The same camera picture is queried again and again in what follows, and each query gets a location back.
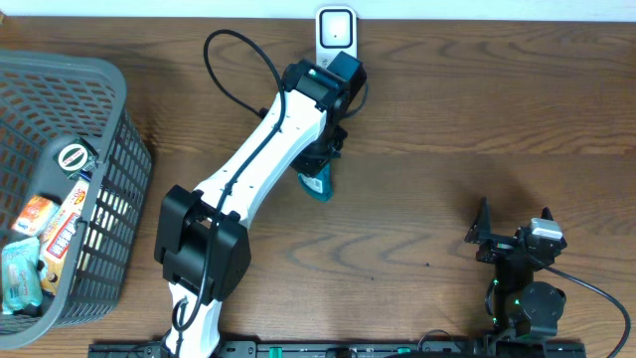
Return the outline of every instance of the teal package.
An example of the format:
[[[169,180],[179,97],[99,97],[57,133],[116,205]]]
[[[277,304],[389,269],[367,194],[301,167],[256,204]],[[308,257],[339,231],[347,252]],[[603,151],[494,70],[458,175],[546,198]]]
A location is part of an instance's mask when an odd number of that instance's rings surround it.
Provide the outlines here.
[[[2,250],[2,313],[12,314],[29,304],[42,304],[42,288],[36,267],[40,240],[30,238]]]
[[[324,168],[315,177],[308,177],[298,174],[300,185],[314,199],[326,202],[334,196],[331,186],[331,163],[325,165]]]

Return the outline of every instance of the candy wrapper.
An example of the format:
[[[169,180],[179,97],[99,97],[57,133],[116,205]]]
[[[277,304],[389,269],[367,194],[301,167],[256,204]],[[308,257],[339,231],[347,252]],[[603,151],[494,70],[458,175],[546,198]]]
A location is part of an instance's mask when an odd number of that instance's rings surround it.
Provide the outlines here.
[[[30,237],[40,236],[59,208],[60,206],[51,200],[34,195],[20,213],[12,229]]]
[[[7,245],[2,250],[2,312],[12,314],[29,304],[42,304],[38,280],[38,238]]]
[[[67,250],[76,233],[76,222],[80,218],[87,191],[88,182],[80,177],[40,237],[40,260],[44,263],[40,271],[42,289],[53,295],[58,293]]]

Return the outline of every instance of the basket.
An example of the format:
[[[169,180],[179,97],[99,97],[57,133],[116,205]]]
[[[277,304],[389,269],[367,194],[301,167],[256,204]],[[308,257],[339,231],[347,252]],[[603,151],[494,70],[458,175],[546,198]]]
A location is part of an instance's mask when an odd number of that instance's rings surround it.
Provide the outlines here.
[[[123,75],[105,61],[0,51],[0,248],[24,238],[11,226],[34,194],[64,200],[73,188],[55,153],[78,136],[97,152],[58,293],[28,314],[0,314],[0,349],[117,304],[152,167],[125,100]]]

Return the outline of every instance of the white backdrop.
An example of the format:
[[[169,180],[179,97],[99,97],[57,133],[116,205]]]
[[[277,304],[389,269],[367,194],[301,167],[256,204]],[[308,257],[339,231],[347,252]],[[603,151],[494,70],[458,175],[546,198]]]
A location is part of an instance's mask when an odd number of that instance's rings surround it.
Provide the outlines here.
[[[636,21],[636,0],[0,0],[0,11],[35,16],[308,19],[324,5],[361,19]]]

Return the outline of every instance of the wood grain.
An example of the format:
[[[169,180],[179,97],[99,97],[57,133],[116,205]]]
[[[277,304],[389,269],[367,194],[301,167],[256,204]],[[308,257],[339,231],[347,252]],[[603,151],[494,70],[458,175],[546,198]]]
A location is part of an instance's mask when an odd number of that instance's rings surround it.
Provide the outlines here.
[[[95,341],[142,341],[170,322],[152,259],[161,199],[219,168],[257,125],[214,87],[205,37],[238,30],[280,71],[312,59],[311,21],[8,18],[0,46],[109,60],[128,82],[128,108],[156,167],[118,308],[2,357],[85,356]],[[636,32],[628,24],[360,21],[371,86],[344,123],[328,204],[287,171],[250,230],[251,267],[224,304],[223,332],[264,340],[412,340],[442,328],[489,327],[493,268],[463,243],[478,199],[512,233],[543,206],[566,231],[557,267],[636,312]],[[275,85],[249,47],[219,38],[221,81],[253,106]],[[605,356],[622,332],[600,296],[540,272],[568,294],[559,338]],[[636,354],[631,340],[622,356]]]

